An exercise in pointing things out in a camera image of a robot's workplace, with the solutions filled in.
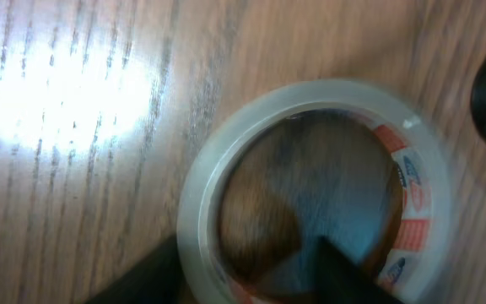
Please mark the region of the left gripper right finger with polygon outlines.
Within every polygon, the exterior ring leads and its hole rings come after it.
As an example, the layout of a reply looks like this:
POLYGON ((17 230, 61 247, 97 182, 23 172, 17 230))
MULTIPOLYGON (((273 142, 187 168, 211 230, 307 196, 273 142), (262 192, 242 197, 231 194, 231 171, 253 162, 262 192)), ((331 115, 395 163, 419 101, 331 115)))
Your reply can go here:
POLYGON ((316 244, 316 302, 324 304, 402 304, 351 262, 324 236, 316 244))

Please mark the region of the clear tape roll red-print core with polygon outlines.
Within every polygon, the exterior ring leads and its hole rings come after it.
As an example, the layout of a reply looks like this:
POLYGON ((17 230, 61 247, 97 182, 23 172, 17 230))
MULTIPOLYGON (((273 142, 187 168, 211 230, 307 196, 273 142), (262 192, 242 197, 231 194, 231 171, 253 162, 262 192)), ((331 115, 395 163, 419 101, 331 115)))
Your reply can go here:
POLYGON ((422 301, 445 265, 456 228, 451 176, 440 143, 403 100, 373 84, 325 79, 284 86, 233 114, 202 147, 181 192, 177 244, 201 303, 256 303, 221 263, 216 208, 244 151, 268 128, 313 110, 338 110, 371 128, 399 165, 402 223, 379 281, 406 303, 422 301))

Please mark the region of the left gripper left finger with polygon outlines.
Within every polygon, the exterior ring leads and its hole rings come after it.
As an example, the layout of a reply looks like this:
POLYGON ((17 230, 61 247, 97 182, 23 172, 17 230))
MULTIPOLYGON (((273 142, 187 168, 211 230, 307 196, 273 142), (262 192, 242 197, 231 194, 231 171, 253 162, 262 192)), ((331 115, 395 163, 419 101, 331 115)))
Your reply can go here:
POLYGON ((172 235, 85 304, 175 304, 183 281, 177 240, 172 235))

